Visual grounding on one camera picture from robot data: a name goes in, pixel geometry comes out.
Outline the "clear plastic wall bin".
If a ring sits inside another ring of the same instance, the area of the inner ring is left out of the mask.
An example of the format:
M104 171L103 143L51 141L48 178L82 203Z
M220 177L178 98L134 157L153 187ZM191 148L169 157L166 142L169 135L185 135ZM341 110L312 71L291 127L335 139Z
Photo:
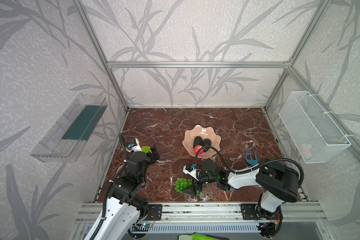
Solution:
M30 155L42 163L74 163L108 107L105 97L78 94Z

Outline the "green white object bottom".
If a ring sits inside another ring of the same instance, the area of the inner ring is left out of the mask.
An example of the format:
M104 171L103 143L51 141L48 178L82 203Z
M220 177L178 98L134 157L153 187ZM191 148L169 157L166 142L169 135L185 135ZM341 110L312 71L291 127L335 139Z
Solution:
M229 238L194 233L191 235L179 235L178 240L229 240Z

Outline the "dark avocado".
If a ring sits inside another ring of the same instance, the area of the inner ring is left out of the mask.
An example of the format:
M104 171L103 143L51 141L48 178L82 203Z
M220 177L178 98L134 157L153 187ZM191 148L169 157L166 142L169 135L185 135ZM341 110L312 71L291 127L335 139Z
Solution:
M212 141L210 139L204 139L202 142L202 147L204 148L204 152L207 152L212 145Z
M203 138L200 136L196 136L193 142L193 148L197 145L202 145L203 144Z

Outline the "green fake grape bunch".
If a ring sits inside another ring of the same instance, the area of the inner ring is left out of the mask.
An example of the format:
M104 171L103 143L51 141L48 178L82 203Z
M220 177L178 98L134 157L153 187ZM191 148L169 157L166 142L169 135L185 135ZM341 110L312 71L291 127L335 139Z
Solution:
M202 187L197 184L195 179L178 178L175 183L175 191L180 194L188 194L194 197L202 197L204 195Z

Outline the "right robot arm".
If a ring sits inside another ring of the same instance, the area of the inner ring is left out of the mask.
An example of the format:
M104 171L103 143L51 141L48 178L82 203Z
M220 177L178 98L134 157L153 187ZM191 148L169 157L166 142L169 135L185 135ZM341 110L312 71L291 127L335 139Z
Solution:
M223 170L208 159L201 169L194 164L184 166L183 172L191 179L178 179L175 190L194 197L203 192L203 186L215 183L218 189L234 191L258 186L266 190L257 204L258 213L273 213L284 203L298 201L298 189L304 181L302 166L291 159L264 159L241 171Z

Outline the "pink object in basket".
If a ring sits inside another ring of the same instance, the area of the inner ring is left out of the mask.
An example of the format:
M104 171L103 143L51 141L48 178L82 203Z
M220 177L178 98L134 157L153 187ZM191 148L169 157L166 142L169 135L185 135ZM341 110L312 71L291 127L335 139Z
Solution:
M304 160L309 160L313 155L311 151L312 150L311 144L303 143L301 144L299 150Z

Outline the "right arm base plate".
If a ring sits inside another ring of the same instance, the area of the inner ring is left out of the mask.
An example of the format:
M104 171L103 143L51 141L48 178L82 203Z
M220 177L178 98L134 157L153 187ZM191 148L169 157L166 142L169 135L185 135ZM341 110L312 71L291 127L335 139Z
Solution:
M281 207L277 207L276 210L272 213L262 209L258 206L258 204L241 204L240 209L243 220L276 221L279 219Z

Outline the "pink scalloped fruit bowl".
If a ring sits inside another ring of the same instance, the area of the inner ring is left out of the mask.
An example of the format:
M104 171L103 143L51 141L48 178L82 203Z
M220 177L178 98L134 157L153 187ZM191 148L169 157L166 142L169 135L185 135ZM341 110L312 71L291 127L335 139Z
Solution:
M196 125L192 130L186 130L182 144L192 157L195 157L202 147L206 147L199 152L198 158L208 159L217 154L212 147L217 151L221 150L221 140L212 127Z

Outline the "red fake apple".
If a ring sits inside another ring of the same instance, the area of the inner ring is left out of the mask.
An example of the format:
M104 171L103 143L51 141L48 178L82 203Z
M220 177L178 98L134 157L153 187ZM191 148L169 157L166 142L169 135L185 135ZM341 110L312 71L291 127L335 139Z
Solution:
M195 154L202 154L204 152L203 146L202 145L197 145L194 147L194 153Z

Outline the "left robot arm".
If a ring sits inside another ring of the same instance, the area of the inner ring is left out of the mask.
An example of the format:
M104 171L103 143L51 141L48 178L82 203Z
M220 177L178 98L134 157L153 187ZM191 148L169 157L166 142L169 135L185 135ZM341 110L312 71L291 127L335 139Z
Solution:
M148 214L148 200L138 195L145 182L148 166L160 155L155 147L145 153L134 151L110 181L102 211L89 230L86 240L121 240L129 228Z

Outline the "blue garden fork tool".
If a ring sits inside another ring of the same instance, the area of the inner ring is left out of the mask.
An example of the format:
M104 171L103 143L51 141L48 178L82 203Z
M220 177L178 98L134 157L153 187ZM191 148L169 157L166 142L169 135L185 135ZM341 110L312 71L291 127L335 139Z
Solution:
M257 151L254 152L254 155L252 151L245 153L246 162L252 167L259 163L257 153Z

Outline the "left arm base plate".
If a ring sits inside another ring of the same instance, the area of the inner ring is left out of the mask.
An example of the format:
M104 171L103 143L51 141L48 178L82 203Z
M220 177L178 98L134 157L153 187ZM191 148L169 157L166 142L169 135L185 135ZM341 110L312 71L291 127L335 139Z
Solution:
M162 218L163 205L162 204L148 204L143 212L145 215L142 218L144 221L159 221Z

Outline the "aluminium front rail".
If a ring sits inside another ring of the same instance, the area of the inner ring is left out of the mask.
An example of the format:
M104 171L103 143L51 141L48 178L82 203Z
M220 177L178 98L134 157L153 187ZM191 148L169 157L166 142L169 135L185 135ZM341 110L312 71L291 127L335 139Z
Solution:
M182 222L243 222L241 205L244 202L174 202L163 206L159 223ZM76 224L94 223L102 204L83 204L76 217ZM318 202L297 202L281 205L285 222L319 222L327 217Z

